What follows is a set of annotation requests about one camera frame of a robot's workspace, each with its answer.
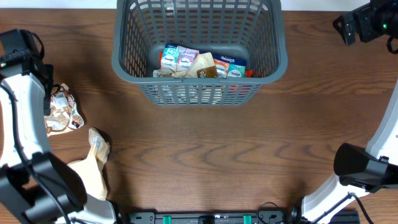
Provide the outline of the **beige pouch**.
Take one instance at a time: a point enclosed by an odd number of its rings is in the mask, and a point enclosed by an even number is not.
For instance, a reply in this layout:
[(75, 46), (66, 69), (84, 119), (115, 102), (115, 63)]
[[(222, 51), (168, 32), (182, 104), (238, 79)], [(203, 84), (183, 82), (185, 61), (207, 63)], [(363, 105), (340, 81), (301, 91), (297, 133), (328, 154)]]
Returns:
[(108, 161), (110, 143), (95, 128), (89, 129), (90, 150), (85, 159), (70, 162), (68, 167), (82, 179), (86, 192), (92, 197), (105, 201), (108, 188), (103, 177), (103, 168)]

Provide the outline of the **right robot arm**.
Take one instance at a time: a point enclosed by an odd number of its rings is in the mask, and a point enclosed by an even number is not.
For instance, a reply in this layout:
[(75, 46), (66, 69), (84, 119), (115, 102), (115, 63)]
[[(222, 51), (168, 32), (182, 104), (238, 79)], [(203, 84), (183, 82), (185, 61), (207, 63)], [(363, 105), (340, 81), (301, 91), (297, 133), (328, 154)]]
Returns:
[[(345, 44), (356, 39), (368, 43), (388, 36), (387, 50), (397, 54), (397, 0), (371, 0), (333, 21)], [(381, 189), (397, 188), (397, 91), (394, 90), (384, 117), (366, 147), (342, 144), (335, 155), (332, 175), (294, 207), (286, 223), (331, 223), (352, 201)]]

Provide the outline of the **San Remo spaghetti packet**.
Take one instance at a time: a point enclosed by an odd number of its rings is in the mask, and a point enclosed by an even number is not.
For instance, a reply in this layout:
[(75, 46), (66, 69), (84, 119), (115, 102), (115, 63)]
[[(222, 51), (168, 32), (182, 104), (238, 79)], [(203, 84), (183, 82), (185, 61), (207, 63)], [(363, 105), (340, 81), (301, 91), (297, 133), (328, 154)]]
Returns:
[[(162, 52), (159, 53), (159, 60), (162, 58)], [(251, 78), (252, 77), (252, 70), (245, 70), (245, 77)]]

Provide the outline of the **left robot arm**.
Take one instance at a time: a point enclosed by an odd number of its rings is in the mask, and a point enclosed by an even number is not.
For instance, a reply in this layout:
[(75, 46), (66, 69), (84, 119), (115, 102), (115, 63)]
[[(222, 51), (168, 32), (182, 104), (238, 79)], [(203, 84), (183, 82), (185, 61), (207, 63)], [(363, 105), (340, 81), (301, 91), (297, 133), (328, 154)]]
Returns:
[(106, 198), (110, 145), (100, 133), (89, 130), (83, 160), (66, 164), (52, 152), (45, 118), (66, 91), (53, 88), (53, 66), (43, 63), (44, 55), (35, 33), (1, 34), (1, 203), (21, 223), (120, 223)]

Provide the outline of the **Pantree mushroom pouch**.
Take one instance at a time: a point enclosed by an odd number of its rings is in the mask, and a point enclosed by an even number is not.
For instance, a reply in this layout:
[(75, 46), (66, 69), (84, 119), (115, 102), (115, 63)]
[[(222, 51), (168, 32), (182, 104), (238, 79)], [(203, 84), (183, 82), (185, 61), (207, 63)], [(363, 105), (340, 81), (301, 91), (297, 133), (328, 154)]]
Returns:
[(174, 78), (217, 78), (218, 72), (211, 53), (180, 53), (177, 62), (172, 62), (170, 68), (166, 67), (167, 59), (174, 59), (170, 54), (161, 58), (161, 69), (153, 71), (153, 77)]
[(69, 87), (55, 85), (50, 97), (50, 114), (44, 116), (47, 136), (69, 133), (84, 126), (85, 121), (77, 110), (77, 103)]

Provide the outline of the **Kleenex pocket tissue multipack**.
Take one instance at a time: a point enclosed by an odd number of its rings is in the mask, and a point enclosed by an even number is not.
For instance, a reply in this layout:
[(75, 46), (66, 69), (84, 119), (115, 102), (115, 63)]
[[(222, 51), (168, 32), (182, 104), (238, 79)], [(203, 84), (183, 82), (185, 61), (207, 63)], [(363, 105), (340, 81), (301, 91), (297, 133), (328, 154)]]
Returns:
[(247, 62), (243, 59), (167, 44), (159, 54), (160, 68), (154, 77), (243, 78)]

